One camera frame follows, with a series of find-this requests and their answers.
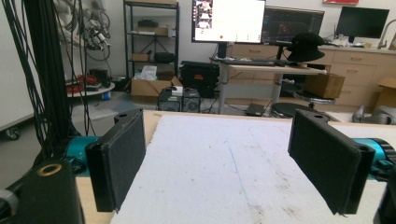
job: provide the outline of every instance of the faucet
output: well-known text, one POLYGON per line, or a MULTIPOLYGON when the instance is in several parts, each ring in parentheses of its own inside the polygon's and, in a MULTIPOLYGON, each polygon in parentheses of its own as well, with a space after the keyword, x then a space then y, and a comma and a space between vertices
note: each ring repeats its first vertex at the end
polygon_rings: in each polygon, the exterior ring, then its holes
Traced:
POLYGON ((385 44, 383 43, 384 37, 385 37, 385 34, 387 33, 388 26, 390 26, 390 24, 393 23, 394 21, 396 21, 396 20, 388 22, 388 24, 385 26, 384 33, 382 33, 381 40, 379 41, 378 47, 376 47, 377 49, 381 49, 381 48, 384 48, 387 46, 387 40, 385 40, 385 44))

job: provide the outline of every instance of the cardboard box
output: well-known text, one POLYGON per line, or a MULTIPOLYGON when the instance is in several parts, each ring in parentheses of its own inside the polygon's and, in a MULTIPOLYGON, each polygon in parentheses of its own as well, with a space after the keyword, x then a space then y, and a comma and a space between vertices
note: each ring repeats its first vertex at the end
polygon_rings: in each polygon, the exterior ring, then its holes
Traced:
POLYGON ((338 98, 343 89, 345 77, 337 75, 306 76, 304 91, 322 98, 338 98))
POLYGON ((148 26, 137 26, 136 30, 138 32, 154 32, 155 35, 168 36, 168 27, 148 27, 148 26))
POLYGON ((375 108, 381 105, 396 107, 396 78, 384 77, 378 82, 378 85, 383 88, 379 93, 375 108))
POLYGON ((154 3, 166 5, 175 5, 177 3, 176 0, 127 0, 127 2, 154 3))
POLYGON ((183 86, 175 77, 174 72, 157 72, 158 80, 132 79, 132 96, 156 96, 171 86, 183 86))
POLYGON ((138 62, 146 62, 149 60, 149 55, 145 53, 133 53, 132 60, 138 62))

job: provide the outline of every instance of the dark monitor screen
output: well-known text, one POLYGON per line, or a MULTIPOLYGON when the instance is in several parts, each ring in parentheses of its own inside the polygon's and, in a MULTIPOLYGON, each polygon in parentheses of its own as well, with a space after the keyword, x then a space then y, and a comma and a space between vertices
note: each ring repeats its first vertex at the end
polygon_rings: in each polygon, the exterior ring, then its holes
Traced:
POLYGON ((300 33, 319 34, 324 11, 289 7, 265 7, 262 42, 291 42, 300 33))
POLYGON ((353 38, 379 38, 387 21, 388 9, 343 7, 338 20, 336 34, 353 38))
POLYGON ((261 43, 263 0, 192 0, 192 42, 261 43))

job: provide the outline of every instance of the caster wheel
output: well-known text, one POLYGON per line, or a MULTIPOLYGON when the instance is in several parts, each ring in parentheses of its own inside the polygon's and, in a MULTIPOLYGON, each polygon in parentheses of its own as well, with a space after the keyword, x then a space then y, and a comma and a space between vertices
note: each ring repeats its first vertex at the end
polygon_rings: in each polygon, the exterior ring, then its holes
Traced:
POLYGON ((20 130, 18 128, 9 128, 6 130, 6 135, 11 140, 17 140, 21 137, 20 130))

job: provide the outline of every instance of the brass ring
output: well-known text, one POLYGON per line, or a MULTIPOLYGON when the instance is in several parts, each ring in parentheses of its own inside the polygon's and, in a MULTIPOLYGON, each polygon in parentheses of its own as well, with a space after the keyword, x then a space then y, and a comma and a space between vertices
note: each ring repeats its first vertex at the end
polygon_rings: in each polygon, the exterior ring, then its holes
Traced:
POLYGON ((62 169, 62 165, 59 163, 53 163, 46 166, 41 167, 37 170, 37 174, 40 176, 48 176, 58 173, 62 169))

